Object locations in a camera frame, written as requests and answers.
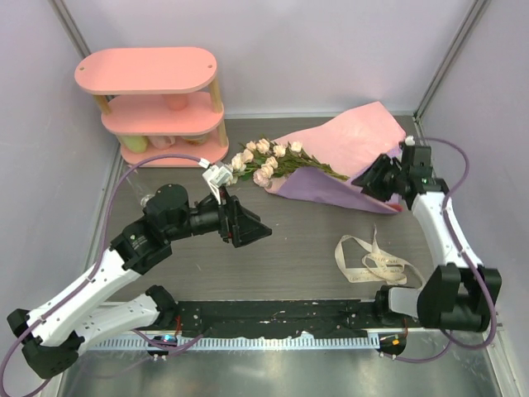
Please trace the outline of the cream printed ribbon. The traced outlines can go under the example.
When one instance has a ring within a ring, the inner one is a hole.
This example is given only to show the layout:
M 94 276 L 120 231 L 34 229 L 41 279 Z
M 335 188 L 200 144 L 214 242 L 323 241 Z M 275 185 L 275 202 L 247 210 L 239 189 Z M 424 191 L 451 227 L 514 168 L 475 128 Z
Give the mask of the cream printed ribbon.
M 365 251 L 360 258 L 360 268 L 346 266 L 343 246 L 347 241 L 354 241 Z M 343 235 L 336 244 L 334 257 L 338 270 L 351 284 L 384 282 L 388 286 L 408 286 L 408 273 L 418 280 L 417 289 L 423 289 L 426 284 L 424 276 L 416 266 L 379 248 L 376 227 L 373 230 L 372 242 L 366 242 L 351 235 Z

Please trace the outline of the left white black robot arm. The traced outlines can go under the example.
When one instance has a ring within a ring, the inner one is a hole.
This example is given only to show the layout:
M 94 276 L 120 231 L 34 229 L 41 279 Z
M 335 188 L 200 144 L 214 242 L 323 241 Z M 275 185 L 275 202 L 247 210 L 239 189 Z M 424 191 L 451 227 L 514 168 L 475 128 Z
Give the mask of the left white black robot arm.
M 21 339 L 28 366 L 43 380 L 67 370 L 93 344 L 136 328 L 170 328 L 178 306 L 159 285 L 131 302 L 103 312 L 96 309 L 119 289 L 171 256 L 173 241 L 216 232 L 235 247 L 271 235 L 260 217 L 225 188 L 191 207 L 179 184 L 159 188 L 143 215 L 114 238 L 91 268 L 37 309 L 16 309 L 7 317 Z

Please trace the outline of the purple pink wrapping paper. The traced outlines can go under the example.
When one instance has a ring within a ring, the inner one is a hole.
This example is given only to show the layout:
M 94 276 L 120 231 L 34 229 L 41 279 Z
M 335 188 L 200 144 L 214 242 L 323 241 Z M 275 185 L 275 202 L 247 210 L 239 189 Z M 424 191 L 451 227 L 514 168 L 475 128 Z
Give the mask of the purple pink wrapping paper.
M 372 213 L 395 214 L 403 207 L 398 196 L 379 201 L 360 192 L 351 181 L 361 175 L 381 154 L 399 156 L 399 142 L 406 132 L 380 102 L 353 108 L 323 123 L 277 138 L 280 144 L 299 141 L 303 149 L 335 172 L 340 181 L 320 170 L 301 168 L 289 176 L 273 178 L 266 189 L 286 199 L 335 205 Z

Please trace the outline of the pink flower bouquet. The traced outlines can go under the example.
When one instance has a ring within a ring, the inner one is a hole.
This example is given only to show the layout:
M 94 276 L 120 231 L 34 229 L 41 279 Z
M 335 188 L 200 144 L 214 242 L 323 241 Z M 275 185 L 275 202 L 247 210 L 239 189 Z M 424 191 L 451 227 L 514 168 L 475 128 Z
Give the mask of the pink flower bouquet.
M 302 168 L 313 168 L 334 179 L 348 180 L 347 176 L 334 171 L 330 165 L 309 155 L 299 141 L 284 144 L 263 137 L 258 141 L 241 143 L 240 146 L 241 150 L 229 164 L 232 177 L 228 185 L 252 179 L 261 188 L 269 188 L 273 179 L 289 177 Z

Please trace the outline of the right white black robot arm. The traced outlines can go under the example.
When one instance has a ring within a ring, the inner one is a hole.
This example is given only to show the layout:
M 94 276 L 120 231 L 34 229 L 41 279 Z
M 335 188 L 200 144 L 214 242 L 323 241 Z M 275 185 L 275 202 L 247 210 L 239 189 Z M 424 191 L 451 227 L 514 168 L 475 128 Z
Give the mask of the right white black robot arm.
M 411 137 L 399 144 L 401 155 L 381 154 L 352 183 L 379 201 L 397 195 L 418 220 L 435 269 L 422 289 L 383 287 L 376 295 L 374 319 L 390 327 L 403 315 L 424 328 L 484 332 L 493 329 L 495 303 L 502 285 L 496 269 L 484 267 L 455 217 L 453 190 L 433 174 L 431 148 Z

